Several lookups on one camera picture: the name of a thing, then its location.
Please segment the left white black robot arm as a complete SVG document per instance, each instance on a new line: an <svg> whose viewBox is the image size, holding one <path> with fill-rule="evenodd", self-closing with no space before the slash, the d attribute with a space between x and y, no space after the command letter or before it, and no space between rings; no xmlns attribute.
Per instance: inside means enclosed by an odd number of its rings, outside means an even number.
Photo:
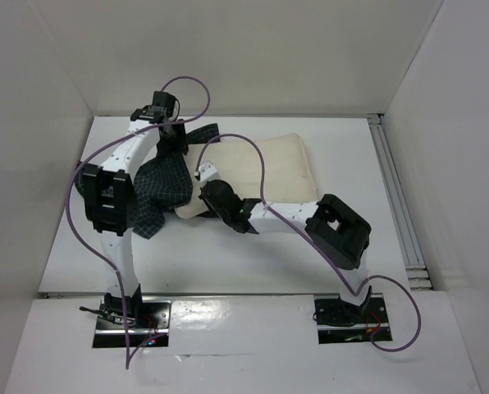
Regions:
<svg viewBox="0 0 489 394"><path fill-rule="evenodd" d="M154 92L149 105L131 114L126 138L101 164L87 166L82 174L85 215L98 233L103 255L115 266L107 281L104 313L127 328L137 326L144 317L132 253L132 229L141 205L135 175L153 148L166 153L188 150L185 128L173 123L179 106L174 95Z"/></svg>

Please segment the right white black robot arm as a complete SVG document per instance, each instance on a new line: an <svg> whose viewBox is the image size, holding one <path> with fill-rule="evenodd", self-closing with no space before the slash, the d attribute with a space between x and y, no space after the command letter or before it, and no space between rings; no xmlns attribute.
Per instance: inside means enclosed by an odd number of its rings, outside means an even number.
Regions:
<svg viewBox="0 0 489 394"><path fill-rule="evenodd" d="M260 199L241 199L227 182L214 180L201 187L199 198L209 211L241 234L301 236L341 280L343 318L357 322L367 314L372 288L368 285L365 253L372 228L337 196L326 194L310 203L265 204Z"/></svg>

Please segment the dark blue checkered pillowcase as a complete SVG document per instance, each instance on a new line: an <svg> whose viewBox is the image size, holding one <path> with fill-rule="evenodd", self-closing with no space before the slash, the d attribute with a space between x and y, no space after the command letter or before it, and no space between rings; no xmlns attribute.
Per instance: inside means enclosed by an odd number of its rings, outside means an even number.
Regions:
<svg viewBox="0 0 489 394"><path fill-rule="evenodd" d="M112 186L103 191L110 199L120 195L125 199L123 208L136 206L138 216L133 232L149 239L165 225L165 212L187 205L192 197L193 182L182 153L158 153L155 158L142 164L133 187Z"/></svg>

